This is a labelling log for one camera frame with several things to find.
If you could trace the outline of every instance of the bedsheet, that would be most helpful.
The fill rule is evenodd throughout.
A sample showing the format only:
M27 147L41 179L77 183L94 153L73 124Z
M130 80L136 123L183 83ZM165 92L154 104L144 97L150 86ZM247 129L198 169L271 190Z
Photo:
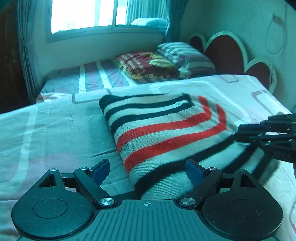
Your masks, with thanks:
M46 83L37 97L42 102L52 94L76 94L104 88L134 86L154 82L176 80L176 78L143 78L133 80L124 74L112 60L96 61L75 68L55 70L48 74Z
M15 241L18 233L10 213L17 200L50 168L73 172L110 160L102 188L110 195L133 191L98 101L106 94L188 93L211 99L236 117L236 125L259 123L279 112L289 114L254 77L221 75L182 81L102 89L35 104L0 115L0 240ZM264 185L284 211L280 241L295 238L292 206L296 181L292 164L280 162Z

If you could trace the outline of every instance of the metal screw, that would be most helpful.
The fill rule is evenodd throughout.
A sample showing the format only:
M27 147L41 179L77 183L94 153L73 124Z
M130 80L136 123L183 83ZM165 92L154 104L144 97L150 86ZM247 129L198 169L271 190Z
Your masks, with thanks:
M114 203L114 199L113 198L109 198L109 197L106 197L106 198L103 198L100 203L103 205L103 206L111 206L113 203Z
M181 203L184 205L193 205L195 203L195 199L191 197L186 197L181 200Z

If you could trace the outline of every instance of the headboard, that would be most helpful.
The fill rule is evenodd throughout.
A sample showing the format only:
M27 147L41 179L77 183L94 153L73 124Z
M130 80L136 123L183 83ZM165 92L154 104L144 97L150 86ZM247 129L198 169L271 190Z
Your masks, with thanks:
M244 44L232 32L216 33L208 41L200 33L194 33L188 43L213 62L217 74L251 75L256 77L270 93L274 92L277 79L272 63L264 58L249 61Z

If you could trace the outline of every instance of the striped pillow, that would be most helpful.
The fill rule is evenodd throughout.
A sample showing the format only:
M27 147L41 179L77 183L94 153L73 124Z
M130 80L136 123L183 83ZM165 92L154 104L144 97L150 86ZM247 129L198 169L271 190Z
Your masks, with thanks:
M160 44L157 51L179 67L180 77L189 78L216 74L211 60L183 42Z
M271 174L270 157L255 145L236 143L231 115L202 96L107 95L99 104L142 199L175 199L192 190L188 158L225 173L244 168L257 179Z

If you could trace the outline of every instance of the wall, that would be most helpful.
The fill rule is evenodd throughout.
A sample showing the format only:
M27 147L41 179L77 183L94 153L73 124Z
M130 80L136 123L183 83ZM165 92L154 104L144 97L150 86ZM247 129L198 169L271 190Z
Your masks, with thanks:
M181 22L180 40L187 42L194 32L199 32L205 26L204 9L208 7L208 0L189 0Z
M44 8L45 1L37 1L33 44L40 87L51 70L111 59L131 51L153 50L163 38L160 34L98 34L45 44Z
M296 105L296 11L284 0L207 0L199 12L195 31L209 39L213 34L227 30L236 34L245 44L250 59L265 57L271 60L277 72L278 85L275 97L288 109ZM283 25L287 16L286 44L278 54L270 54L265 47L271 14L277 14ZM274 52L281 47L283 28L272 24L267 46Z

